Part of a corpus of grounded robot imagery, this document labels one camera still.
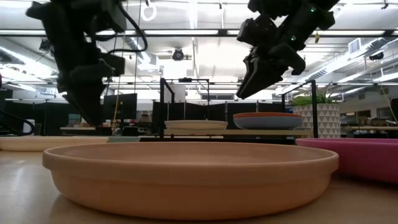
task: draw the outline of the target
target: wooden shelf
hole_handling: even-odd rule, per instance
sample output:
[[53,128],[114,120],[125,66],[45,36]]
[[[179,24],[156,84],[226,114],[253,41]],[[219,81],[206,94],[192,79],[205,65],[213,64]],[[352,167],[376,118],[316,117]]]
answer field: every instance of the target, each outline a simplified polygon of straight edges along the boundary
[[398,127],[374,127],[374,126],[363,126],[363,127],[341,127],[342,131],[398,131]]
[[311,130],[214,130],[214,129],[165,129],[165,135],[253,135],[253,136],[312,136]]
[[73,127],[62,127],[60,128],[61,131],[95,131],[94,127],[79,127],[79,128],[73,128]]

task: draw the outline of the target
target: camera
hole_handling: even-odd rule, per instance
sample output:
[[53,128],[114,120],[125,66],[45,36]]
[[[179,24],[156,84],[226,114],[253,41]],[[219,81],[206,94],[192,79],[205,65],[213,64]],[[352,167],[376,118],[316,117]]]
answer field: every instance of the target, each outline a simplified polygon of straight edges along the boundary
[[182,52],[182,49],[175,49],[172,58],[175,61],[182,61],[184,59],[184,53]]

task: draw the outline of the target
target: air vent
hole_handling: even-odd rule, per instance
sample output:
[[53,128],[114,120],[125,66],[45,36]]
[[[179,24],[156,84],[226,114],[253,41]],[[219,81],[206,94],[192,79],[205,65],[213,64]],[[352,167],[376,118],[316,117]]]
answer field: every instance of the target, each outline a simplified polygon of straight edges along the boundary
[[361,49],[361,39],[357,38],[348,44],[349,53],[355,53]]
[[388,87],[382,87],[382,88],[383,89],[380,89],[380,91],[379,91],[380,95],[384,95],[384,94],[387,95],[390,93]]
[[358,95],[358,98],[359,98],[360,100],[364,100],[364,99],[365,99],[365,93],[360,93],[360,94]]

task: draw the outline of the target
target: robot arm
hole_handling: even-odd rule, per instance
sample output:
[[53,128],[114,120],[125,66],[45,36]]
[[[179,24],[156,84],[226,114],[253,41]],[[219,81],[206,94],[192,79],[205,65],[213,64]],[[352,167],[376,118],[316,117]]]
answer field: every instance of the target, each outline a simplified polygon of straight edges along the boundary
[[[59,69],[58,91],[79,110],[84,119],[94,125],[102,123],[100,96],[105,89],[104,77],[124,74],[125,60],[111,53],[117,51],[145,51],[147,42],[138,25],[123,9],[121,0],[52,0],[40,4],[33,2],[26,15],[42,21],[47,38],[53,46]],[[111,37],[98,37],[97,32],[112,29],[126,30],[126,18],[143,37],[145,47],[140,50],[115,49],[101,53],[96,41]]]
[[[248,8],[259,12],[255,20],[246,19],[238,34],[238,41],[253,46],[243,60],[246,74],[237,96],[247,98],[279,81],[289,67],[292,75],[305,70],[305,60],[297,51],[305,48],[305,41],[316,28],[329,29],[335,19],[329,10],[339,0],[250,0]],[[276,27],[272,20],[287,16]]]
[[[305,41],[318,27],[328,29],[335,20],[328,12],[339,0],[250,0],[248,8],[260,16],[243,22],[238,40],[253,48],[244,59],[246,74],[237,96],[247,98],[282,80],[282,75],[293,68],[300,75],[305,61],[297,54]],[[76,107],[90,124],[102,122],[100,96],[105,89],[104,77],[124,73],[125,61],[111,55],[117,51],[141,52],[147,48],[145,35],[123,9],[122,0],[51,0],[32,3],[26,15],[42,21],[47,38],[53,45],[59,69],[58,91],[66,92],[65,99]],[[287,16],[276,27],[272,20]],[[142,37],[145,47],[140,50],[115,49],[101,53],[96,41],[97,32],[112,29],[126,30],[126,18]]]

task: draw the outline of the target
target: desk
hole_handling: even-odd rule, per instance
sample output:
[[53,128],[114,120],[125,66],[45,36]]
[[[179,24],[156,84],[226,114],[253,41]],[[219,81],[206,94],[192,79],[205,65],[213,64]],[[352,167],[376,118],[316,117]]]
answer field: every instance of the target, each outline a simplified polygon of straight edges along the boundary
[[[0,151],[1,224],[192,224],[99,212],[63,198],[39,152]],[[316,201],[267,217],[195,224],[393,224],[398,220],[397,186],[333,179]]]

